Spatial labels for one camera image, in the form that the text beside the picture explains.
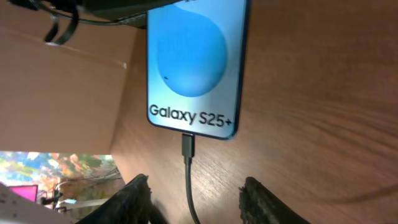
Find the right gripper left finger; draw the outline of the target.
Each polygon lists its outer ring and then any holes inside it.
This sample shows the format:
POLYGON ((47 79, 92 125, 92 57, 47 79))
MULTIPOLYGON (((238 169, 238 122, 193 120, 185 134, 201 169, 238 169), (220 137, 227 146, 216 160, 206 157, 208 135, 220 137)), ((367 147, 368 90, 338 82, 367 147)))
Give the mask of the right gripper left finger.
POLYGON ((167 224, 152 203, 148 176, 139 174, 76 224, 167 224))

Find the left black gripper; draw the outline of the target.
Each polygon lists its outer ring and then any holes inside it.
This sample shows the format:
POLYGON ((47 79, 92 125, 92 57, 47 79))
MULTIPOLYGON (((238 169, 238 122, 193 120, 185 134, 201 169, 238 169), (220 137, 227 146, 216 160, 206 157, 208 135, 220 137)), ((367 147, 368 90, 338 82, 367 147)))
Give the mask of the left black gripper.
POLYGON ((147 11, 181 0, 82 0, 83 10, 93 16, 123 25, 145 29, 147 11))

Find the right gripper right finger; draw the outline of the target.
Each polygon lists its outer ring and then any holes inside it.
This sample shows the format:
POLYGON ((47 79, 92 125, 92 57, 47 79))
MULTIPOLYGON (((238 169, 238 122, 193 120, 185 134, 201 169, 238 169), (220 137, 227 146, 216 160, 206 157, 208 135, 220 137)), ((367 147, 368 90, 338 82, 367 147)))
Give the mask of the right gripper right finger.
POLYGON ((310 224, 254 177, 239 189, 239 209, 244 224, 310 224))

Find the blue screen smartphone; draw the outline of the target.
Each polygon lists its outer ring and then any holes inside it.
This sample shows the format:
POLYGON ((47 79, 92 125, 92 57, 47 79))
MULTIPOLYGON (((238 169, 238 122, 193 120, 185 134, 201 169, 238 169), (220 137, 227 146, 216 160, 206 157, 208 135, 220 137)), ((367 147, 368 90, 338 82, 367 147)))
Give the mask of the blue screen smartphone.
POLYGON ((147 119, 220 140, 238 130, 250 0, 179 1, 147 14, 147 119))

